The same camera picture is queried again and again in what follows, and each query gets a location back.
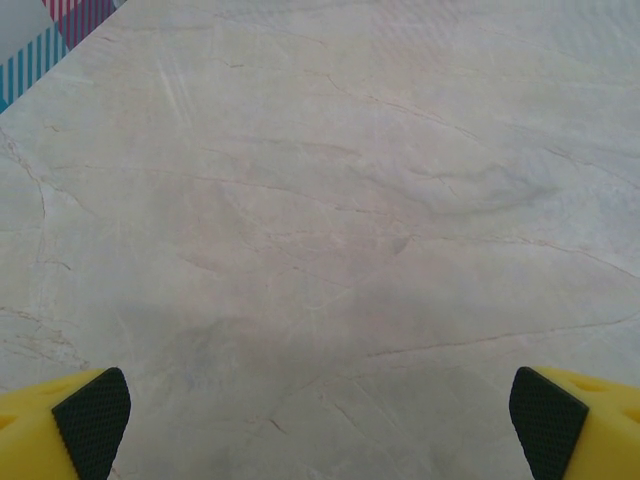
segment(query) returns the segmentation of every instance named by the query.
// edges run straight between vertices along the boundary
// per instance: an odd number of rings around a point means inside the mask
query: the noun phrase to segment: black rubber pad
[[[129,421],[131,399],[119,368],[105,370],[53,408],[80,480],[106,480]]]
[[[529,367],[516,373],[511,421],[535,480],[561,480],[589,413],[580,400]]]

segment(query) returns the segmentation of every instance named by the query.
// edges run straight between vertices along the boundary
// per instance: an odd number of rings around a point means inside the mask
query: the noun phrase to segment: marble surface
[[[130,0],[0,117],[2,391],[112,477],[524,480],[525,364],[640,384],[634,0]]]

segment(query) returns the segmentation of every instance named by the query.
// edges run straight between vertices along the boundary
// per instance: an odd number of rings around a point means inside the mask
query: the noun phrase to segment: marble floor
[[[0,117],[0,389],[113,479],[525,480],[521,365],[640,384],[634,0],[130,0]]]

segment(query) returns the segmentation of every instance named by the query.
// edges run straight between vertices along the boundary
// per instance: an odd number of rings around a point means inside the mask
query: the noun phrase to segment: yellow plastic part
[[[640,389],[554,368],[535,370],[589,407],[562,480],[640,479]]]
[[[0,396],[0,479],[77,480],[51,409],[104,370]]]

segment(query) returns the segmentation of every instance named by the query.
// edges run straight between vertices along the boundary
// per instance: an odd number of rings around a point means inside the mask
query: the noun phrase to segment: striped fabric
[[[52,24],[0,64],[0,113],[115,11],[113,0],[42,2]]]

